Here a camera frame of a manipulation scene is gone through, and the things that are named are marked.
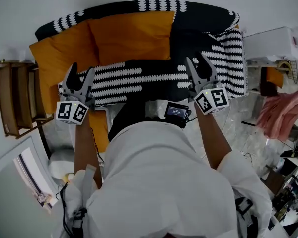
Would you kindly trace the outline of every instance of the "pink cloth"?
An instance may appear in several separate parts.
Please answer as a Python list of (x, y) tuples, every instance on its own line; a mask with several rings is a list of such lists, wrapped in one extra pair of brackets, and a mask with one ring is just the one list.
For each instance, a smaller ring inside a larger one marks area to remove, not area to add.
[(264, 130), (268, 138), (286, 141), (298, 119), (298, 91), (267, 97), (256, 126)]

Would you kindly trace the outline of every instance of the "orange cushion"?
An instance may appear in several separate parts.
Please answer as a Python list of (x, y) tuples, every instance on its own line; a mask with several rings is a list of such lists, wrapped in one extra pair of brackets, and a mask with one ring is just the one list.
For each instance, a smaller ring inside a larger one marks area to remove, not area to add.
[(170, 57), (173, 11), (118, 14), (88, 23), (99, 49), (101, 65), (128, 60)]
[(89, 111), (89, 125), (93, 129), (98, 151), (103, 153), (109, 145), (106, 111)]
[(284, 83), (284, 76), (276, 68), (267, 67), (266, 81), (282, 88)]
[(30, 49), (39, 65), (42, 101), (48, 114), (56, 110), (54, 97), (57, 91), (54, 90), (57, 88), (50, 88), (63, 81), (73, 62), (78, 63), (78, 72), (99, 65), (97, 46), (88, 21), (34, 43)]

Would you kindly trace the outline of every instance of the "white shirt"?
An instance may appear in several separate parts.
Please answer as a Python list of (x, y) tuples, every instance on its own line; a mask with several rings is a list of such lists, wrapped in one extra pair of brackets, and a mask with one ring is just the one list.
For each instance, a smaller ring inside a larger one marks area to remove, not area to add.
[(137, 123), (107, 148), (103, 186), (86, 204), (90, 236), (238, 237), (233, 188), (253, 201), (263, 236), (271, 201), (241, 153), (227, 154), (216, 171), (178, 127)]

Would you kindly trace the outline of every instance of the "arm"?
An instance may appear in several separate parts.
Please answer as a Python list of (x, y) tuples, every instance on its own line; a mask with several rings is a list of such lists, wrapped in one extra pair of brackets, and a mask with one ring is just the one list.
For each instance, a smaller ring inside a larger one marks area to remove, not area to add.
[(74, 172), (85, 170), (87, 164), (96, 167), (94, 180), (98, 188), (101, 188), (103, 182), (100, 173), (97, 151), (95, 149), (95, 141), (89, 126), (89, 113), (86, 115), (83, 124), (76, 126), (75, 135), (75, 157)]
[(216, 169), (226, 154), (232, 151), (213, 115), (204, 115), (194, 104), (202, 141), (211, 168)]

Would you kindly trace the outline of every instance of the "electronic device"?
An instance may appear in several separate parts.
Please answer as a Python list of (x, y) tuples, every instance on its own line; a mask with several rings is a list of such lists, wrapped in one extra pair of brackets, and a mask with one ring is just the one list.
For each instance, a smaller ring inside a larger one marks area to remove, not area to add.
[(188, 106), (168, 102), (164, 117), (166, 122), (175, 124), (180, 128), (185, 128), (190, 114), (191, 110), (189, 110)]

